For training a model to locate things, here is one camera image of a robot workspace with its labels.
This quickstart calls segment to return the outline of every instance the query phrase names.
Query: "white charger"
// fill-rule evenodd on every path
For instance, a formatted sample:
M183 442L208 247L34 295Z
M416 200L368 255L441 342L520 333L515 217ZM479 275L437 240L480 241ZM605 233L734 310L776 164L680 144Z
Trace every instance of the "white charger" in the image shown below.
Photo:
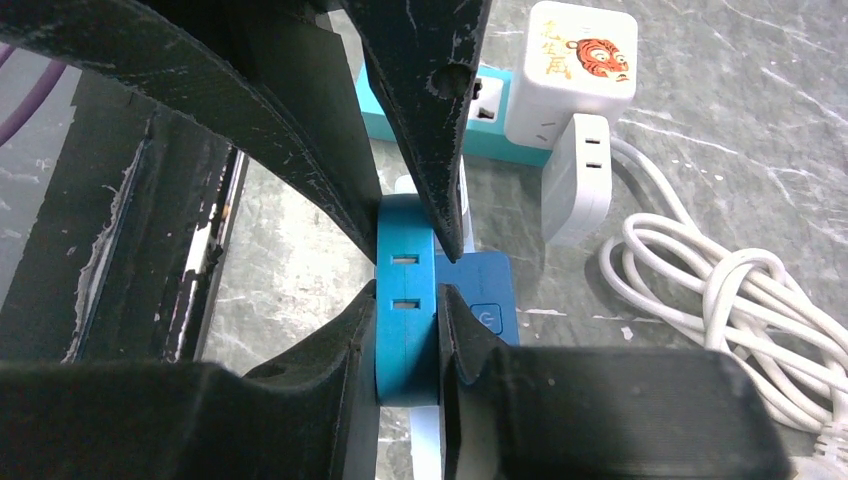
M542 238L577 245L598 229L612 200L609 124L577 113L542 171Z
M606 217L609 127L636 93L637 33L623 12L552 1L530 10L504 134L553 150L542 173L545 242L576 245Z

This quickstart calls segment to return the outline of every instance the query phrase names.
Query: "white cable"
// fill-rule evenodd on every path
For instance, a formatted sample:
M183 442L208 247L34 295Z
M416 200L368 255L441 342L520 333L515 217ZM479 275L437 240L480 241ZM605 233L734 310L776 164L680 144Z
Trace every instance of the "white cable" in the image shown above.
M812 304L773 253L758 248L730 252L706 237L647 156L618 138L610 143L656 184L674 219L650 213L628 217L622 238L610 238L601 247L604 278L639 309L662 318L705 348L732 355L753 379L772 418L792 428L822 434L817 445L819 455L830 455L845 467L848 454L838 459L834 452L848 446L848 330ZM619 245L623 245L624 278L612 266L613 249ZM694 275L668 263L649 246L677 256ZM701 294L701 316L662 303L639 274L637 259ZM777 331L817 347L823 364L777 345L770 336ZM746 363L751 355L765 376ZM796 384L830 399L833 412L819 406Z

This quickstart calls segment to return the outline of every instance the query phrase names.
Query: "tiger illustration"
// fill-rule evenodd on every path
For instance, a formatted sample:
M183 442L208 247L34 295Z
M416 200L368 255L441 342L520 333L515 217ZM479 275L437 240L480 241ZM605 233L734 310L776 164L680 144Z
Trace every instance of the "tiger illustration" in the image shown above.
M609 40L584 38L571 40L565 46L576 51L580 64L592 75L614 78L616 82L630 80L627 73L624 73L630 70L627 58Z

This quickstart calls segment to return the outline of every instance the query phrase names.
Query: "power button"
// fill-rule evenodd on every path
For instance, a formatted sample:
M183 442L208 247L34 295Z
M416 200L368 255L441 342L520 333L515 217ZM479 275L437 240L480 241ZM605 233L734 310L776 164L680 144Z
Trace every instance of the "power button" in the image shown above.
M500 305L496 303L471 305L471 313L495 335L500 335L503 332L503 318L501 317Z

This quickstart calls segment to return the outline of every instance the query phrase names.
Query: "blue device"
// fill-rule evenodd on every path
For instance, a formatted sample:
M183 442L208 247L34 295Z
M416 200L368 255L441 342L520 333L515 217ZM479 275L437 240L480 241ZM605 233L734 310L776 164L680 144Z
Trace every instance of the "blue device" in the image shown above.
M466 253L456 263L437 255L436 282L456 285L483 325L509 345L518 345L515 290L506 254Z
M435 240L416 194L385 195L377 223L377 395L386 406L437 405Z

